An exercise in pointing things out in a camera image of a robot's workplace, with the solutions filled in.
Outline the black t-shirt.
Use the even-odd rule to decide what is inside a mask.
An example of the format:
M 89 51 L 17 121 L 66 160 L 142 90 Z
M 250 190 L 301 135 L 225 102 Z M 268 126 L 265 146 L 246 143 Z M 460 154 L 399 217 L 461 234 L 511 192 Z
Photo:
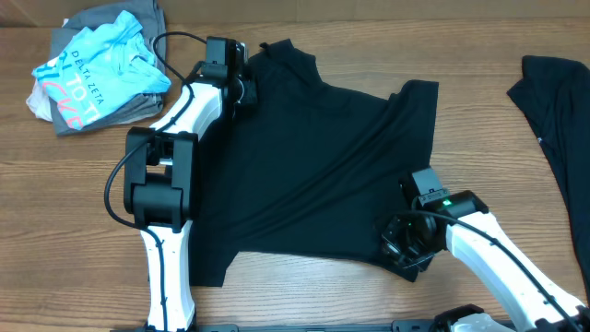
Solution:
M 386 99 L 324 82 L 288 41 L 250 58 L 258 101 L 200 140 L 203 196 L 189 240 L 194 286 L 219 287 L 240 252 L 355 260 L 403 279 L 382 251 L 399 182 L 428 167 L 439 86 L 410 80 Z

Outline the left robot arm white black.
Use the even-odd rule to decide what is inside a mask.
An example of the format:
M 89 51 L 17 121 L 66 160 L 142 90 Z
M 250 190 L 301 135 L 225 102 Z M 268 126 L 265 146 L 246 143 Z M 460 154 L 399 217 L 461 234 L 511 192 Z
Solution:
M 124 207 L 147 253 L 150 308 L 146 331 L 191 331 L 196 306 L 189 281 L 189 235 L 201 198 L 199 140 L 236 106 L 257 101 L 248 65 L 200 63 L 169 112 L 126 139 Z

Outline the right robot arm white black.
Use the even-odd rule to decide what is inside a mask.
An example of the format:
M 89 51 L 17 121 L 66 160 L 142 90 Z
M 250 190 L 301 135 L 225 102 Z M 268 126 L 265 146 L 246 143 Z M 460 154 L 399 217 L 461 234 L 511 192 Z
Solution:
M 383 250 L 401 268 L 418 267 L 441 251 L 467 266 L 508 314 L 513 331 L 586 331 L 589 309 L 549 279 L 505 234 L 471 191 L 417 196 L 394 213 Z

